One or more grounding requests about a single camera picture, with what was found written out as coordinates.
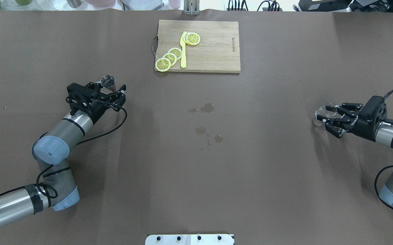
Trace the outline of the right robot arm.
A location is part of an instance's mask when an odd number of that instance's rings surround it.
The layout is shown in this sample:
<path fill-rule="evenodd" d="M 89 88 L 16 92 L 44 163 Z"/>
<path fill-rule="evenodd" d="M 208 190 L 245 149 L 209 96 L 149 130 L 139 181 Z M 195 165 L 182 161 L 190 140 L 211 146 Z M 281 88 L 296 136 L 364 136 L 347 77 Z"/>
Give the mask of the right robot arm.
<path fill-rule="evenodd" d="M 386 104 L 392 93 L 393 89 L 384 96 L 372 96 L 366 103 L 324 104 L 315 112 L 315 118 L 336 138 L 350 133 L 393 149 L 393 119 L 388 117 Z M 377 172 L 374 192 L 381 203 L 393 210 L 393 164 Z"/>

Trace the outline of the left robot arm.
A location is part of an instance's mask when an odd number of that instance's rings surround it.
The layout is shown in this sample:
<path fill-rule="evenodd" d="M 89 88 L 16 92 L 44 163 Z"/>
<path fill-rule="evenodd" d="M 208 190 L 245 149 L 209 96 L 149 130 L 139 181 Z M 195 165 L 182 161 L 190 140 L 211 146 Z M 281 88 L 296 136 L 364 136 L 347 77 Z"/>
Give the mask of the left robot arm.
<path fill-rule="evenodd" d="M 70 112 L 32 145 L 40 168 L 35 182 L 0 194 L 0 228 L 47 208 L 61 211 L 78 203 L 78 185 L 67 158 L 75 146 L 87 142 L 83 138 L 108 109 L 124 110 L 125 90 L 126 85 L 115 89 L 107 82 L 67 86 Z"/>

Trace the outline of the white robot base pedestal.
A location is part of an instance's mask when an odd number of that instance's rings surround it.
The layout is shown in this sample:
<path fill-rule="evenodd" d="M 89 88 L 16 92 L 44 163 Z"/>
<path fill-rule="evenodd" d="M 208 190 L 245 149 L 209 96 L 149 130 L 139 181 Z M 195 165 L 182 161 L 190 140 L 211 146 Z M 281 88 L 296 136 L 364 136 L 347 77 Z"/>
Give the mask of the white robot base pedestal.
<path fill-rule="evenodd" d="M 145 245 L 235 245 L 233 234 L 152 234 Z"/>

